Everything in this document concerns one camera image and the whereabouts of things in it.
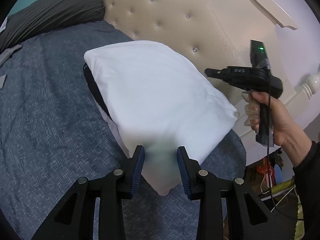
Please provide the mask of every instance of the black cable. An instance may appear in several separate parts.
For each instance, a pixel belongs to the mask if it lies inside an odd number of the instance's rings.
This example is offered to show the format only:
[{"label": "black cable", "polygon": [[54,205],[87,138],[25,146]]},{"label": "black cable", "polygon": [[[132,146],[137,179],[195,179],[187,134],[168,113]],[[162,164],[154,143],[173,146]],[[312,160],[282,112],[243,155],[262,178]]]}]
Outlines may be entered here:
[{"label": "black cable", "polygon": [[[270,77],[268,78],[269,79],[269,99],[268,99],[268,110],[267,110],[267,116],[268,116],[268,127],[270,127],[270,119],[271,119],[271,109],[270,109],[270,103],[271,103],[271,85],[270,85]],[[270,180],[270,163],[269,163],[269,138],[270,137],[270,133],[268,132],[268,144],[267,144],[267,169],[268,169],[268,181],[269,181],[269,190],[270,190],[270,197],[271,197],[271,200],[272,200],[272,203],[273,203],[273,206],[275,207],[275,210],[277,210],[281,215],[287,217],[287,218],[290,218],[290,219],[293,219],[293,220],[298,220],[298,221],[303,221],[303,219],[301,218],[294,218],[294,217],[291,217],[287,214],[284,214],[283,212],[281,212],[278,207],[276,206],[276,203],[275,203],[275,200],[273,198],[273,195],[272,195],[272,190],[271,190],[271,180]]]}]

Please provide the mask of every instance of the device handle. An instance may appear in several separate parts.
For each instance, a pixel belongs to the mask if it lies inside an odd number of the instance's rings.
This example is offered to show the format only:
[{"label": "device handle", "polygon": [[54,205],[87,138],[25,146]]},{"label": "device handle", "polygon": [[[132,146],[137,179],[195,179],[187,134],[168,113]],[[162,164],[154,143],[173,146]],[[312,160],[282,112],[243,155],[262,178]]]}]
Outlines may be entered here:
[{"label": "device handle", "polygon": [[269,106],[260,104],[260,124],[259,131],[256,134],[256,142],[262,144],[263,146],[267,146],[269,139],[269,147],[274,147],[273,120],[271,114],[269,115],[269,111],[271,111]]}]

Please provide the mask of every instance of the wrist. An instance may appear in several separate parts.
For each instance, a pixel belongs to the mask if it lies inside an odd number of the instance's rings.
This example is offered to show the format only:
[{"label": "wrist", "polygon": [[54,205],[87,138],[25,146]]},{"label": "wrist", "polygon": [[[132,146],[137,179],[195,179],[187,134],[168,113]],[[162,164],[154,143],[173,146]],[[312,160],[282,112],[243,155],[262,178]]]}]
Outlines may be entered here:
[{"label": "wrist", "polygon": [[312,142],[302,128],[293,122],[281,145],[294,167],[297,167],[308,155]]}]

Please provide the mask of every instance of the mattress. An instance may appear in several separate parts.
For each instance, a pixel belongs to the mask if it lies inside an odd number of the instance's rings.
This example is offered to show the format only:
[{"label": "mattress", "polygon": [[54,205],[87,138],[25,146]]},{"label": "mattress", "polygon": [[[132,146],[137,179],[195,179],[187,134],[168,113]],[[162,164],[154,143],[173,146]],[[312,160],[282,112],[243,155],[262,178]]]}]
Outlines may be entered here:
[{"label": "mattress", "polygon": [[[87,50],[126,41],[105,21],[79,24],[26,40],[0,69],[7,74],[0,90],[0,208],[21,239],[31,239],[77,178],[103,177],[126,158],[82,71]],[[243,176],[245,159],[231,130],[201,166],[231,180]],[[195,239],[199,206],[182,185],[159,196],[141,178],[134,199],[123,201],[126,238]]]}]

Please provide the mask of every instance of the triangular cutout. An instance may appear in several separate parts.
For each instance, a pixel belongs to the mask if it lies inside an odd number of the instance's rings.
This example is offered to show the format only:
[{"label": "triangular cutout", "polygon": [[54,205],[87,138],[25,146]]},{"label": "triangular cutout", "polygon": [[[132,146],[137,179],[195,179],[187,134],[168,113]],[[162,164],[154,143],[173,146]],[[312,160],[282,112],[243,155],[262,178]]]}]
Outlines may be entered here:
[{"label": "triangular cutout", "polygon": [[245,203],[247,205],[250,224],[255,226],[268,221],[264,212],[260,209],[258,204],[253,200],[249,193],[244,194]]},{"label": "triangular cutout", "polygon": [[65,225],[70,225],[72,221],[73,211],[75,209],[77,193],[73,193],[64,206],[59,210],[54,221]]}]

